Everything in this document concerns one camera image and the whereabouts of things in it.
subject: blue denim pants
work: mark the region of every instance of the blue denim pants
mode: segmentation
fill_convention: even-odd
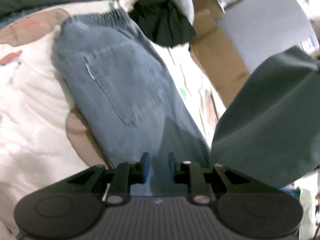
[[[113,166],[150,154],[148,182],[132,195],[187,190],[171,181],[170,152],[208,167],[208,146],[165,63],[123,9],[65,20],[52,62]]]

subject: white bed sheet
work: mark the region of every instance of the white bed sheet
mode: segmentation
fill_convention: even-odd
[[[128,10],[134,1],[120,0],[119,4]],[[118,6],[118,3],[110,4],[113,1],[56,7],[73,15],[103,13]],[[14,234],[18,232],[13,208],[23,196],[87,168],[67,139],[65,121],[74,102],[65,81],[50,61],[51,45],[58,31],[59,28],[20,47],[0,45],[0,58],[22,50],[20,66],[13,71],[12,82],[4,84],[8,79],[0,80],[0,239],[11,237],[2,230],[1,223]],[[225,107],[218,93],[191,59],[187,45],[173,49],[156,44],[154,47],[165,61],[188,111],[211,145],[214,128],[208,124],[203,98],[205,90],[211,91],[221,116]],[[0,75],[4,72],[11,75],[6,67],[0,69]]]

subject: elastic waistband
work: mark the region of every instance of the elastic waistband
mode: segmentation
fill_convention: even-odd
[[[81,22],[92,27],[123,27],[130,21],[130,17],[123,9],[117,9],[108,13],[92,13],[73,15],[65,19],[61,24],[61,29],[67,24]]]

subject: black cloth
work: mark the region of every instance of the black cloth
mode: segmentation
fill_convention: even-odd
[[[174,47],[196,36],[187,17],[170,0],[138,0],[129,15],[145,36],[160,46]]]
[[[219,120],[211,165],[221,163],[278,188],[318,166],[319,66],[297,47],[263,62]]]

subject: pocket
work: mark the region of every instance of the pocket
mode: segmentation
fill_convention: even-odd
[[[89,75],[106,93],[127,125],[138,125],[162,103],[155,76],[160,63],[139,44],[127,42],[85,56]]]

